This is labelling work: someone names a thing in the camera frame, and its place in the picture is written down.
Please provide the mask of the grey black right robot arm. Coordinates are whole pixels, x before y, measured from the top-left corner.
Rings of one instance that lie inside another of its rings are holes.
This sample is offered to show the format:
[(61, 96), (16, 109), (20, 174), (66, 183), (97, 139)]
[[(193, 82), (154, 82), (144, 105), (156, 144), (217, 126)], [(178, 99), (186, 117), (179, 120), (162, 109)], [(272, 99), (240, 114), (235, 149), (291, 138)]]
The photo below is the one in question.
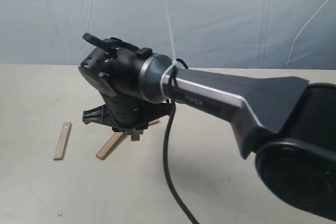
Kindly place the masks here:
[(335, 220), (335, 85), (300, 77), (249, 78), (170, 69), (149, 48), (94, 49), (79, 72), (104, 105), (85, 124), (145, 130), (181, 103), (232, 126), (242, 158), (255, 153), (265, 186), (290, 206)]

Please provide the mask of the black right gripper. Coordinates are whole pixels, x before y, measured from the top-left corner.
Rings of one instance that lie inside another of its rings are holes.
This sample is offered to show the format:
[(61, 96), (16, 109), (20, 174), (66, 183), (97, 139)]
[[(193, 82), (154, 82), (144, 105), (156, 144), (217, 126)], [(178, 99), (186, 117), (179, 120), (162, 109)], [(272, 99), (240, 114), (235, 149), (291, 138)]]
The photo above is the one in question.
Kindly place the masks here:
[(104, 104), (83, 111), (84, 124), (95, 123), (111, 127), (115, 132), (145, 130), (149, 123), (169, 115), (172, 104), (153, 104), (129, 95), (102, 96)]

